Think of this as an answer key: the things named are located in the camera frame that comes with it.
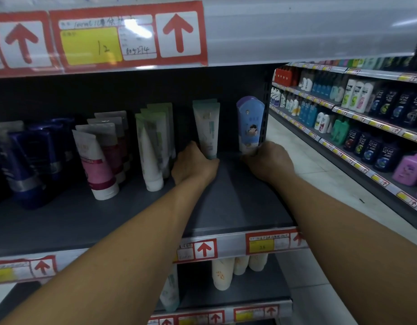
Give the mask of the person's left hand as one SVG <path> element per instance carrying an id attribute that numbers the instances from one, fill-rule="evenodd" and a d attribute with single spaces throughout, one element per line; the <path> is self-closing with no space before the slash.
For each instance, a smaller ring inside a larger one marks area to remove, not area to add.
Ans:
<path id="1" fill-rule="evenodd" d="M 190 141 L 184 150 L 178 153 L 172 169 L 175 190 L 182 195 L 196 198 L 202 195 L 215 179 L 219 169 L 205 169 L 204 159 L 207 158 L 195 141 Z"/>

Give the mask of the pale green white cream tube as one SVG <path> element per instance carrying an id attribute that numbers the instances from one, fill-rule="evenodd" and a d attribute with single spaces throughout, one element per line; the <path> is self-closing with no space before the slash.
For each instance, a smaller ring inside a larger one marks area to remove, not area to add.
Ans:
<path id="1" fill-rule="evenodd" d="M 201 152 L 207 159 L 217 158 L 220 103 L 215 99 L 192 102 Z"/>

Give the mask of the purple blue cartoon tube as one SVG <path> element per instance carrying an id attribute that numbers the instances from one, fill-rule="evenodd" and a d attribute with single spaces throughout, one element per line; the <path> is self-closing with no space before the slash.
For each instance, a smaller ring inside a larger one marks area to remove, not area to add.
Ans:
<path id="1" fill-rule="evenodd" d="M 236 103 L 238 142 L 242 154 L 254 154 L 260 144 L 265 105 L 254 96 L 245 96 Z"/>

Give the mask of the person's right forearm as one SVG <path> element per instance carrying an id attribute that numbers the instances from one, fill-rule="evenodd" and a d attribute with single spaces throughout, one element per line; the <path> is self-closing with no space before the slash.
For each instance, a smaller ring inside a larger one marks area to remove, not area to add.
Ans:
<path id="1" fill-rule="evenodd" d="M 258 174 L 286 202 L 358 325 L 417 325 L 417 245 L 288 173 Z"/>

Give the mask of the person's left forearm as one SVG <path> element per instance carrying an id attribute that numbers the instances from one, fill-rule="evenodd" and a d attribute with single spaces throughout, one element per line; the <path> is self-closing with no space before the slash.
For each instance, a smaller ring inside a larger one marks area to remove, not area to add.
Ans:
<path id="1" fill-rule="evenodd" d="M 0 325 L 147 325 L 184 228 L 212 179 L 182 180 L 5 317 Z"/>

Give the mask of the white tube with green print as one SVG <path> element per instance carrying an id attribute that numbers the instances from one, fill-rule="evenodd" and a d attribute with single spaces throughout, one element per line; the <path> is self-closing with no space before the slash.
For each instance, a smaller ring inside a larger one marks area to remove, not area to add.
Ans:
<path id="1" fill-rule="evenodd" d="M 168 118 L 168 130 L 169 130 L 169 149 L 171 158 L 176 159 L 176 148 L 175 148 L 175 136 L 174 136 L 174 122 L 173 122 L 173 104 L 168 103 L 150 103 L 147 104 L 147 108 L 153 112 L 165 111 L 167 112 Z"/>
<path id="2" fill-rule="evenodd" d="M 141 168 L 146 188 L 150 192 L 163 188 L 164 181 L 157 154 L 150 139 L 148 122 L 142 114 L 135 114 Z"/>
<path id="3" fill-rule="evenodd" d="M 158 168 L 164 179 L 170 176 L 169 161 L 171 152 L 169 147 L 169 120 L 163 109 L 144 108 L 141 114 L 146 120 L 147 132 L 152 143 Z"/>

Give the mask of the red arrow yellow price tag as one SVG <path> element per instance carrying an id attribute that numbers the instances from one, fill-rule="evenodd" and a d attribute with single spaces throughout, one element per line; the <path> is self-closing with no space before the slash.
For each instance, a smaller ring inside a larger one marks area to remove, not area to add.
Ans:
<path id="1" fill-rule="evenodd" d="M 248 306 L 233 309 L 234 322 L 260 321 L 279 316 L 278 305 Z"/>
<path id="2" fill-rule="evenodd" d="M 245 233 L 246 255 L 307 249 L 309 245 L 296 227 Z"/>
<path id="3" fill-rule="evenodd" d="M 0 260 L 0 284 L 51 278 L 58 272 L 56 257 Z"/>
<path id="4" fill-rule="evenodd" d="M 49 11 L 65 73 L 208 66 L 202 1 Z"/>

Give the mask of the pink white cream tube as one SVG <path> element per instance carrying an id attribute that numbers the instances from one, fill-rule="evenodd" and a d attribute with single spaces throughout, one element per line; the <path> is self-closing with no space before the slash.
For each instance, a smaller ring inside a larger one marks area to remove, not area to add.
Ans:
<path id="1" fill-rule="evenodd" d="M 96 136 L 117 183 L 122 184 L 126 180 L 126 175 L 115 124 L 102 122 L 76 125 L 75 128 L 77 131 Z"/>
<path id="2" fill-rule="evenodd" d="M 72 134 L 95 199 L 105 201 L 116 196 L 119 193 L 119 185 L 97 137 L 77 130 L 72 130 Z"/>
<path id="3" fill-rule="evenodd" d="M 123 118 L 120 116 L 112 115 L 103 118 L 91 118 L 87 119 L 88 124 L 102 124 L 113 123 L 115 125 L 115 131 L 118 139 L 118 146 L 123 161 L 124 171 L 130 171 L 130 154 L 126 141 L 125 129 Z"/>
<path id="4" fill-rule="evenodd" d="M 95 113 L 94 114 L 95 118 L 103 118 L 103 117 L 112 116 L 112 115 L 120 116 L 120 117 L 123 118 L 125 135 L 126 135 L 126 141 L 127 141 L 128 147 L 129 147 L 130 146 L 130 133 L 129 133 L 129 126 L 128 126 L 128 120 L 127 120 L 127 113 L 126 113 L 126 111 L 122 110 L 122 111 L 103 112 L 103 113 Z"/>

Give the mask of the dark grey shelf unit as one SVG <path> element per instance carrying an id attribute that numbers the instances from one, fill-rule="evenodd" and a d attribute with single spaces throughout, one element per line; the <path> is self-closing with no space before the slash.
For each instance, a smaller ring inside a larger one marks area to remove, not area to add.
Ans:
<path id="1" fill-rule="evenodd" d="M 215 99 L 220 103 L 219 169 L 191 212 L 181 240 L 298 228 L 280 194 L 258 179 L 238 152 L 236 102 L 250 95 L 262 99 L 265 111 L 260 142 L 265 140 L 269 85 L 275 68 L 283 63 L 0 78 L 0 121 L 75 115 L 86 122 L 97 111 L 125 110 L 134 114 L 147 103 L 172 102 L 178 156 L 190 141 L 200 148 L 192 102 Z M 88 183 L 81 183 L 86 178 L 78 165 L 71 172 L 68 169 L 61 181 L 47 186 L 48 201 L 40 208 L 27 211 L 17 202 L 0 202 L 0 257 L 85 248 L 88 251 L 175 187 L 171 174 L 161 190 L 147 190 L 141 162 L 136 160 L 140 151 L 135 119 L 133 123 L 130 149 L 135 163 L 124 188 L 113 198 L 98 201 Z M 182 263 L 191 269 L 179 284 L 189 284 L 194 279 L 206 284 L 201 267 L 211 266 L 211 261 Z"/>

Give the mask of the row of green bottles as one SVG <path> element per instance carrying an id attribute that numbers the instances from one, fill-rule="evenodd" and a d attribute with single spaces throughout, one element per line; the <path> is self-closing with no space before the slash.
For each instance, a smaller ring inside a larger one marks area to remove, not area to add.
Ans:
<path id="1" fill-rule="evenodd" d="M 350 128 L 350 119 L 345 116 L 338 116 L 334 122 L 330 134 L 330 140 L 335 145 L 341 146 L 346 140 Z"/>

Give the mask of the aisle shelf unit with rails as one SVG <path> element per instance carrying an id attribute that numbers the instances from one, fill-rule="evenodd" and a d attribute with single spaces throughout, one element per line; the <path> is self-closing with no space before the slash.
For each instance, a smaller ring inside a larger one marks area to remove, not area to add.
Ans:
<path id="1" fill-rule="evenodd" d="M 414 155 L 417 153 L 417 128 L 404 128 L 392 124 L 388 120 L 369 115 L 368 112 L 359 114 L 350 110 L 343 111 L 338 108 L 334 113 L 332 112 L 332 108 L 340 104 L 344 90 L 341 85 L 343 79 L 347 76 L 364 78 L 366 80 L 376 80 L 379 84 L 376 91 L 377 94 L 382 88 L 386 87 L 417 91 L 417 73 L 346 68 L 297 61 L 281 65 L 280 67 L 282 66 L 298 67 L 300 69 L 300 75 L 302 69 L 309 69 L 315 71 L 315 76 L 323 71 L 335 73 L 336 77 L 329 97 L 313 92 L 301 91 L 298 86 L 291 87 L 298 89 L 301 92 L 297 115 L 292 116 L 287 112 L 276 111 L 274 108 L 270 107 L 270 112 L 274 118 L 278 122 L 286 124 L 291 131 L 303 139 L 311 148 L 333 162 L 354 181 L 363 186 L 367 191 L 372 193 L 372 195 L 381 200 L 385 205 L 390 207 L 394 212 L 417 229 L 417 184 L 415 186 L 406 186 L 396 182 L 392 179 L 395 170 L 389 173 L 377 171 L 371 165 L 363 163 L 352 153 L 347 152 L 343 148 L 343 144 L 338 146 L 332 143 L 330 140 L 331 133 L 320 133 L 314 129 L 314 126 L 309 127 L 303 125 L 298 119 L 303 101 L 310 100 L 319 105 L 318 113 L 324 112 L 335 114 L 335 120 L 340 115 L 348 117 L 350 119 L 350 128 L 358 125 L 360 127 L 365 127 L 366 129 L 377 130 L 378 132 L 394 135 L 400 140 L 402 152 L 401 159 L 407 155 Z M 279 87 L 282 89 L 287 88 L 273 81 L 272 87 Z"/>

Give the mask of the row of white green-label bottles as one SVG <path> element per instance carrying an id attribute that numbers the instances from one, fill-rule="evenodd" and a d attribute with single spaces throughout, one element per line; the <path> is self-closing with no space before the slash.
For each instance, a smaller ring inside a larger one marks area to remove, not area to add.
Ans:
<path id="1" fill-rule="evenodd" d="M 378 82 L 347 76 L 343 79 L 341 87 L 344 88 L 340 104 L 332 108 L 336 112 L 338 108 L 343 111 L 353 111 L 364 114 L 369 111 L 377 92 Z"/>

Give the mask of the row of black shampoo bottles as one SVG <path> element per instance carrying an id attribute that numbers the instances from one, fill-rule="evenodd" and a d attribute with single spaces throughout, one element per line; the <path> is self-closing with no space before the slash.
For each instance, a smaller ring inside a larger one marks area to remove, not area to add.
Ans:
<path id="1" fill-rule="evenodd" d="M 382 88 L 368 114 L 404 128 L 417 128 L 417 91 Z"/>

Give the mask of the pink bottle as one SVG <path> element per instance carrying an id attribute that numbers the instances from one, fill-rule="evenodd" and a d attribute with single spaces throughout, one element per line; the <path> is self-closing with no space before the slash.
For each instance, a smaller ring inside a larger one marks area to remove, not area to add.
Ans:
<path id="1" fill-rule="evenodd" d="M 406 186 L 417 184 L 417 153 L 404 156 L 401 159 L 392 175 L 392 179 Z"/>

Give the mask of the clear shelf label rail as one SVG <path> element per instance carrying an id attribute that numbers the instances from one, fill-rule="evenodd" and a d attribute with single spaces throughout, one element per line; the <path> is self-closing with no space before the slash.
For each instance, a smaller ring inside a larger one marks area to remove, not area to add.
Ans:
<path id="1" fill-rule="evenodd" d="M 260 321 L 247 321 L 247 322 L 234 322 L 233 317 L 233 309 L 237 307 L 248 307 L 248 306 L 263 306 L 263 305 L 278 305 L 280 307 L 279 316 L 273 319 L 266 319 Z M 244 304 L 244 305 L 232 305 L 232 306 L 218 306 L 218 307 L 208 307 L 208 308 L 196 308 L 196 309 L 184 309 L 184 310 L 177 310 L 174 312 L 157 312 L 153 314 L 153 316 L 165 316 L 171 315 L 175 318 L 178 315 L 185 314 L 185 313 L 193 313 L 193 312 L 202 312 L 202 311 L 211 311 L 211 310 L 223 310 L 225 312 L 225 322 L 223 325 L 244 325 L 244 324 L 256 324 L 256 325 L 281 325 L 281 320 L 284 319 L 285 322 L 288 321 L 292 317 L 293 314 L 293 301 L 291 299 L 284 299 L 278 301 L 270 301 L 270 302 L 262 302 L 262 303 L 252 303 L 252 304 Z"/>
<path id="2" fill-rule="evenodd" d="M 199 240 L 207 240 L 207 239 L 216 238 L 217 249 L 218 249 L 218 259 L 229 258 L 229 257 L 241 257 L 241 256 L 246 256 L 245 233 L 252 232 L 252 231 L 261 231 L 261 230 L 251 230 L 251 231 L 242 231 L 242 232 L 229 233 L 229 234 L 214 234 L 214 235 L 183 238 L 181 240 L 180 245 L 184 243 L 188 243 L 188 242 L 195 242 Z M 9 257 L 0 257 L 0 260 L 10 260 L 10 259 L 16 259 L 16 258 L 38 258 L 38 257 L 45 257 L 47 255 L 54 255 L 56 257 L 56 263 L 57 263 L 57 268 L 59 272 L 62 269 L 64 269 L 68 264 L 70 264 L 79 256 L 81 256 L 83 253 L 85 253 L 86 251 L 87 251 L 87 248 L 51 251 L 51 252 L 44 252 L 44 253 L 31 253 L 31 254 L 9 256 Z"/>

